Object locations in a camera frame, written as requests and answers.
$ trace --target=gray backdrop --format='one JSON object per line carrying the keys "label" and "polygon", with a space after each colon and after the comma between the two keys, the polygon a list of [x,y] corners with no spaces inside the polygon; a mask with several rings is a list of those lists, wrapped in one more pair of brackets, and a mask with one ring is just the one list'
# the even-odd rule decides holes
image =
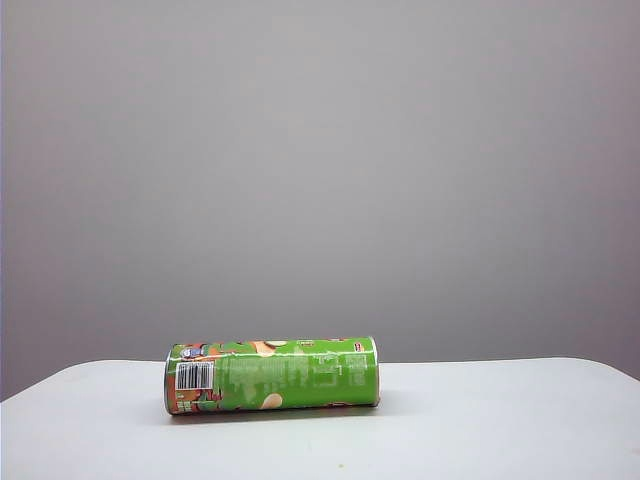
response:
{"label": "gray backdrop", "polygon": [[4,1],[3,394],[172,342],[640,375],[640,2]]}

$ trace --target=can rim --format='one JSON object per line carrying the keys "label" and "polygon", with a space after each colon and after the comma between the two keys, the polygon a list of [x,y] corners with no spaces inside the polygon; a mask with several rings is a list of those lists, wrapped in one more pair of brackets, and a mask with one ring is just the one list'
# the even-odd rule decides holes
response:
{"label": "can rim", "polygon": [[371,346],[373,347],[373,361],[375,362],[376,368],[376,401],[373,406],[377,406],[380,403],[380,367],[378,364],[378,346],[376,345],[375,339],[369,335],[371,339]]}
{"label": "can rim", "polygon": [[167,389],[167,376],[169,374],[169,359],[171,358],[171,353],[173,353],[173,349],[177,344],[173,344],[173,346],[169,349],[169,353],[167,354],[167,359],[164,362],[164,408],[165,410],[174,415],[174,413],[169,410],[169,390]]}

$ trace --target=product label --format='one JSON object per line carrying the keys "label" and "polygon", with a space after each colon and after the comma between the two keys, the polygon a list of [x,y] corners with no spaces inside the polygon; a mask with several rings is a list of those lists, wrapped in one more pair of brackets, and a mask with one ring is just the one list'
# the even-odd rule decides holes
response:
{"label": "product label", "polygon": [[378,402],[370,337],[174,345],[165,372],[170,413]]}

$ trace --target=white table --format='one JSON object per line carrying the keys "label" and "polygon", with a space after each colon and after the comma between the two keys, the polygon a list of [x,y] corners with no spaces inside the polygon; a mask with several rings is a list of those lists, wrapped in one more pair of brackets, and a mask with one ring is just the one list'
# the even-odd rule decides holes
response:
{"label": "white table", "polygon": [[378,408],[171,417],[163,363],[2,403],[2,478],[639,479],[640,382],[587,360],[381,365]]}

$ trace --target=barcode label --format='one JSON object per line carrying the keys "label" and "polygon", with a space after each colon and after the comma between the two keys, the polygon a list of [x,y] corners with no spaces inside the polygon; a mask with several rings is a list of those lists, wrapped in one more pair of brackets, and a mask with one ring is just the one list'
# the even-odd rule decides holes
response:
{"label": "barcode label", "polygon": [[213,389],[213,362],[180,362],[176,365],[176,390]]}

